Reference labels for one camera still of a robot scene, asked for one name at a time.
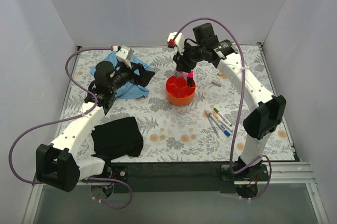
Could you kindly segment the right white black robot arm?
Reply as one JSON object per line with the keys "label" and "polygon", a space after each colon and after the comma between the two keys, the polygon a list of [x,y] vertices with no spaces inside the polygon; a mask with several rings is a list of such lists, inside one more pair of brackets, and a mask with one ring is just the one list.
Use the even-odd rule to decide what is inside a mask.
{"label": "right white black robot arm", "polygon": [[211,23],[193,28],[193,33],[194,45],[180,31],[168,36],[168,47],[177,48],[173,57],[176,70],[189,73],[198,62],[206,61],[224,73],[240,92],[240,104],[246,103],[250,110],[243,120],[247,139],[238,161],[230,163],[229,171],[248,181],[257,175],[267,140],[282,121],[286,100],[266,89],[251,73],[235,39],[219,40]]}

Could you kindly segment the pink translucent highlighter body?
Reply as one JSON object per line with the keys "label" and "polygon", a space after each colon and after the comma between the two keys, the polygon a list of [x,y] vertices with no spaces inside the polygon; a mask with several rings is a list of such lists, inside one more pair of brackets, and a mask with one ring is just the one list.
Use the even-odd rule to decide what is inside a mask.
{"label": "pink translucent highlighter body", "polygon": [[185,72],[175,71],[174,76],[177,77],[177,78],[185,78]]}

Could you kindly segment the pink black highlighter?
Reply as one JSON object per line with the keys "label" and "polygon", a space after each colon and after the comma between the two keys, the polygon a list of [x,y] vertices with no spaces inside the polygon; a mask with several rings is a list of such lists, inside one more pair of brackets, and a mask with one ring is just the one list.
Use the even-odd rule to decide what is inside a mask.
{"label": "pink black highlighter", "polygon": [[194,76],[194,73],[193,71],[190,71],[189,73],[187,73],[187,86],[188,87],[192,87],[193,86],[193,76]]}

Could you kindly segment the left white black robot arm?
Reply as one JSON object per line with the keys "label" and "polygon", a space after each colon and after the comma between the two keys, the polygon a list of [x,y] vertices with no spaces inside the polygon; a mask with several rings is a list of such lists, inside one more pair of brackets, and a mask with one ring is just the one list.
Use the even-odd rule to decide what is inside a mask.
{"label": "left white black robot arm", "polygon": [[76,154],[114,104],[115,91],[126,83],[146,87],[154,74],[142,64],[98,63],[80,113],[49,145],[41,144],[37,148],[36,179],[66,192],[73,190],[78,181],[90,176],[95,176],[101,182],[108,181],[112,169],[105,164],[105,160],[88,157],[77,161]]}

